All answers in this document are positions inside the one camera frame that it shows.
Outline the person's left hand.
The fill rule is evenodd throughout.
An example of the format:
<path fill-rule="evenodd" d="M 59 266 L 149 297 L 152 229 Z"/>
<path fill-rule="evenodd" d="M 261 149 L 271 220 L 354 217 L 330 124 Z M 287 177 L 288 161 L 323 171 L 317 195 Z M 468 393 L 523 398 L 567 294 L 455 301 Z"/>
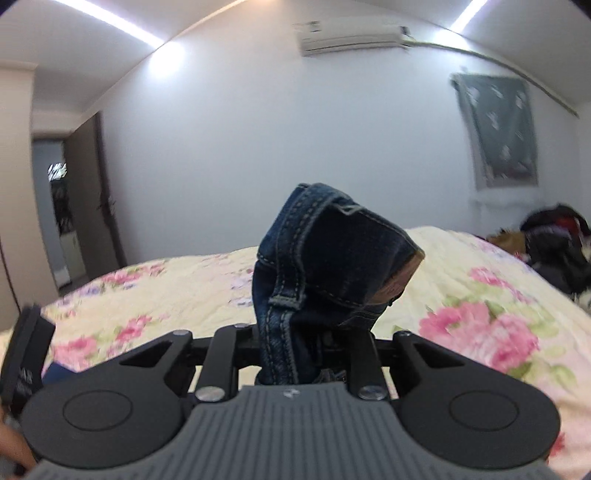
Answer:
<path fill-rule="evenodd" d="M 24 437 L 8 426 L 1 418 L 1 455 L 30 470 L 36 466 L 36 460 Z"/>

